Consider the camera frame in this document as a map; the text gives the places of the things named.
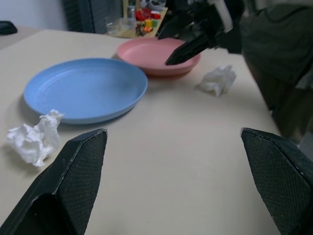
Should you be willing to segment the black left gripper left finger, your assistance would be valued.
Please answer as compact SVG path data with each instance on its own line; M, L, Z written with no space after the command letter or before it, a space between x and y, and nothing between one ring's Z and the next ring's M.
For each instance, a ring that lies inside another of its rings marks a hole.
M0 235L84 235L101 181L106 129L69 140L0 227Z

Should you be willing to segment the dark chair back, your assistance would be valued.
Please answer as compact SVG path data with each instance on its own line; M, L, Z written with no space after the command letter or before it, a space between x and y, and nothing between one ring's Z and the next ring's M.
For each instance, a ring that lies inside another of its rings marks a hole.
M122 16L122 0L61 0L67 29L73 32L105 34L108 18Z

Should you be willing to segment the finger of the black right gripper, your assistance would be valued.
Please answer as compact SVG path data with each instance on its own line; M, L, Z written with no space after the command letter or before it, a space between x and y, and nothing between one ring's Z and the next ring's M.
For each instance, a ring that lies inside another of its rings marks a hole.
M173 53L166 60L166 65L178 65L182 64L196 55L200 54L206 49L211 49L216 47L215 36L209 37L206 34L201 34L195 39L185 42L178 48L176 48Z
M165 23L157 38L161 40L174 37L193 21L192 13L190 11L183 11Z

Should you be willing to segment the blue plate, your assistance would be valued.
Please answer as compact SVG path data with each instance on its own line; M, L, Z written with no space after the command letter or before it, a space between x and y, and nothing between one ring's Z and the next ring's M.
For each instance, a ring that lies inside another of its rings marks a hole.
M130 111L144 96L148 78L115 59L86 58L56 64L35 75L23 93L36 113L63 114L61 123L95 124Z

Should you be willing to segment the pink plate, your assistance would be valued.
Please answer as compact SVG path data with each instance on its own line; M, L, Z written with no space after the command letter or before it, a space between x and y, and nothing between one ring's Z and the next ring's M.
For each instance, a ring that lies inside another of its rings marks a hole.
M176 76L191 71L201 59L198 54L182 64L166 65L165 62L172 52L182 44L184 41L173 38L135 38L121 44L116 54L121 60L139 67L147 75Z

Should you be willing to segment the dark olive cloth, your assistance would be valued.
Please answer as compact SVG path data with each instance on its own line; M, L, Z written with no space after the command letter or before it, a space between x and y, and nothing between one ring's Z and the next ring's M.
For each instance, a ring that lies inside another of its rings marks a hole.
M254 0L243 56L281 135L300 144L313 122L313 0Z

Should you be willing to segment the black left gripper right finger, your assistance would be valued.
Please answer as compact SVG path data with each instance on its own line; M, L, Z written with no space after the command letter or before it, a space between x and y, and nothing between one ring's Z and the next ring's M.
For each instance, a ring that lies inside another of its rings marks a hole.
M242 128L255 186L281 235L313 235L313 162L291 141Z

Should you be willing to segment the black sunglasses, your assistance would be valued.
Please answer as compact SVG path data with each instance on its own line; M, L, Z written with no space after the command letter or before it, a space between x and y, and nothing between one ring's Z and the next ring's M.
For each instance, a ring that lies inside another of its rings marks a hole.
M18 29L11 21L0 21L0 36L18 33Z

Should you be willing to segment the crumpled white tissue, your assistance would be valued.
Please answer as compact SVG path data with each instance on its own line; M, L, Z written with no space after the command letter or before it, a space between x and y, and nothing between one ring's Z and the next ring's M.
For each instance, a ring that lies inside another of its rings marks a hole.
M35 126L23 124L8 130L9 145L17 152L21 159L34 167L44 166L44 160L61 146L58 126L64 114L51 110L40 116Z
M206 73L195 89L219 97L228 93L236 77L237 74L231 65L218 67Z

